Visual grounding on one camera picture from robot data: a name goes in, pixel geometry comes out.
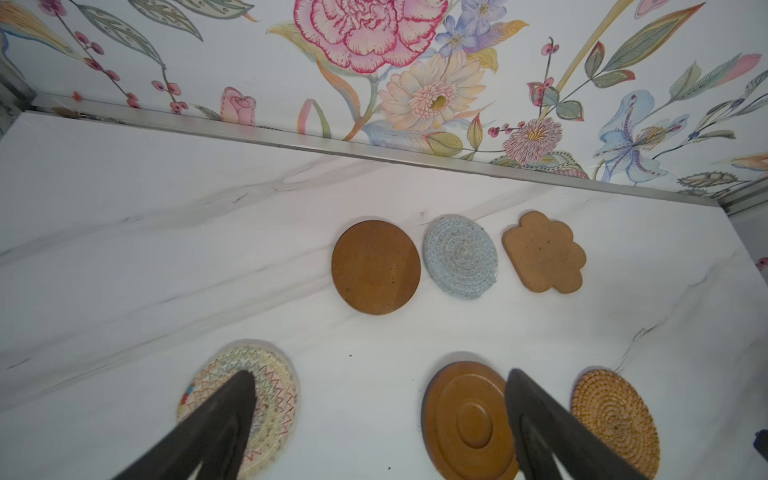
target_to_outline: coaster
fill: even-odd
[[[261,473],[285,450],[299,414],[299,384],[288,360],[262,343],[225,349],[200,372],[181,397],[181,422],[232,375],[248,370],[256,379],[256,410],[238,478]]]
[[[391,313],[411,299],[422,276],[419,252],[406,232],[391,223],[352,225],[333,248],[333,283],[355,310]]]
[[[477,362],[440,370],[422,404],[422,433],[432,463],[448,480],[512,480],[518,474],[507,420],[504,379]]]
[[[520,217],[519,227],[504,232],[502,244],[525,288],[573,293],[581,288],[579,270],[587,263],[587,255],[573,240],[565,223],[528,212]]]
[[[571,413],[605,445],[648,478],[661,450],[654,419],[632,385],[610,370],[592,370],[576,384]]]
[[[498,255],[478,224],[460,215],[433,221],[424,237],[424,264],[446,293],[473,300],[496,281]]]

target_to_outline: pink rose illustration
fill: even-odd
[[[221,95],[221,120],[252,127],[255,114],[255,98],[244,97],[236,88],[224,88]]]

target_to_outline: light blue woven coaster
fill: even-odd
[[[473,300],[496,282],[498,255],[491,237],[461,215],[446,215],[427,228],[424,264],[443,291]]]

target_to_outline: rattan coaster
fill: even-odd
[[[574,388],[571,413],[640,473],[656,476],[661,457],[656,425],[626,380],[610,370],[585,373]]]

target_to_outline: pink carnation illustration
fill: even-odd
[[[448,0],[296,0],[293,20],[333,64],[373,73],[413,62],[447,8]]]
[[[563,138],[559,123],[551,118],[531,120],[523,125],[502,144],[510,160],[523,165],[539,161],[553,151]]]

